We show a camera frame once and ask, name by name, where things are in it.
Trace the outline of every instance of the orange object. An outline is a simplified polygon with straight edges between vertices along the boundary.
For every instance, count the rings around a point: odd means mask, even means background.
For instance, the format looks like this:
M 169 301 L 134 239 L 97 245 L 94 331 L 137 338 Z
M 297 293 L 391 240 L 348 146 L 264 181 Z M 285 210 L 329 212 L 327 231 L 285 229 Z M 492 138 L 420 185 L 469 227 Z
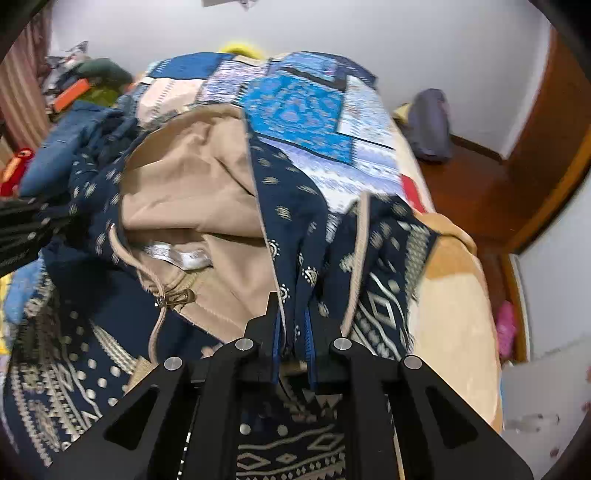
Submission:
M 69 86 L 66 90 L 61 92 L 53 102 L 53 109 L 59 113 L 80 95 L 90 89 L 90 83 L 86 79 L 80 79 L 75 84 Z

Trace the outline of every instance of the red object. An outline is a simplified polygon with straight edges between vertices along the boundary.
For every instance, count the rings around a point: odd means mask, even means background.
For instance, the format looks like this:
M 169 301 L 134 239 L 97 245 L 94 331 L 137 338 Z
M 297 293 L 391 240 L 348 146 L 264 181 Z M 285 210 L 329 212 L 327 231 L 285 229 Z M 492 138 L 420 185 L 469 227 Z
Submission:
M 400 175 L 400 179 L 402 180 L 402 187 L 407 197 L 407 203 L 418 212 L 425 213 L 425 207 L 421 202 L 421 197 L 413 180 L 406 175 Z
M 0 178 L 0 197 L 12 197 L 16 195 L 16 188 L 34 156 L 35 154 L 30 148 L 22 148 L 14 154 L 2 171 L 2 177 Z

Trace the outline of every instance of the green cloth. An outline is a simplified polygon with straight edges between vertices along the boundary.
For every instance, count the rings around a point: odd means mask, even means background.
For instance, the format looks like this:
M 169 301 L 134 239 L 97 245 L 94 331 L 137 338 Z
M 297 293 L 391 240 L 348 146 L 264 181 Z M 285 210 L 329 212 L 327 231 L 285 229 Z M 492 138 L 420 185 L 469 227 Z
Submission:
M 112 86 L 98 85 L 80 95 L 76 100 L 86 100 L 100 106 L 113 106 L 119 95 L 119 91 L 113 90 Z
M 100 78 L 101 83 L 119 88 L 133 81 L 131 74 L 111 59 L 88 60 L 81 64 L 76 73 L 86 79 Z

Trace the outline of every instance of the striped curtain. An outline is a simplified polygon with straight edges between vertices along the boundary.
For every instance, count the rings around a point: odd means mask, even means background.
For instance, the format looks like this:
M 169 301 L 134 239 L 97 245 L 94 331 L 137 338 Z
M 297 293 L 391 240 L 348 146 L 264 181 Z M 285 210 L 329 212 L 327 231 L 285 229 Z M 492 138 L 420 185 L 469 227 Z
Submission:
M 49 132 L 40 85 L 48 73 L 50 21 L 47 6 L 24 28 L 0 64 L 0 117 L 18 148 L 36 150 Z

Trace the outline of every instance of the pink object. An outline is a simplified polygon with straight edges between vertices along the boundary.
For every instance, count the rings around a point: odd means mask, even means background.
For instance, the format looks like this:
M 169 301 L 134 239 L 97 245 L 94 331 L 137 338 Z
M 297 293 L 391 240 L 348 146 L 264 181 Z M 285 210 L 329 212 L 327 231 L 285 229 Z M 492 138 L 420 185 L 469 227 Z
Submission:
M 501 358 L 508 358 L 513 351 L 513 340 L 517 333 L 513 304 L 505 300 L 496 317 L 496 335 L 499 339 L 499 353 Z

